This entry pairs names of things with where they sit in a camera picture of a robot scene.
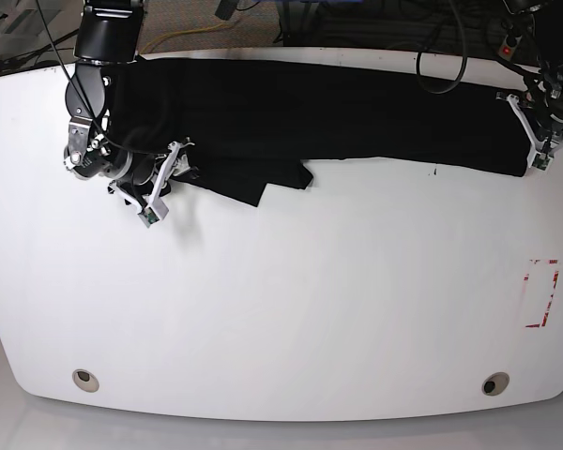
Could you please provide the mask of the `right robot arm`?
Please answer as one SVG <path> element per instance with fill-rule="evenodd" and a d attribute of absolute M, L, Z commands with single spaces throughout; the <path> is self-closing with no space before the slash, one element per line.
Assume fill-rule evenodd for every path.
<path fill-rule="evenodd" d="M 65 94 L 70 115 L 66 168 L 82 179 L 110 178 L 139 203 L 168 155 L 170 90 L 138 54 L 144 1 L 86 1 L 74 71 Z"/>

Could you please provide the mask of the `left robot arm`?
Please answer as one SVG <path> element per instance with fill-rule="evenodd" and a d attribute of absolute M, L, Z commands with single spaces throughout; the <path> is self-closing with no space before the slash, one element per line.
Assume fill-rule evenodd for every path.
<path fill-rule="evenodd" d="M 539 86 L 531 88 L 532 115 L 542 141 L 563 137 L 563 1 L 506 1 L 506 11 L 519 29 L 533 30 L 525 38 L 540 65 Z"/>

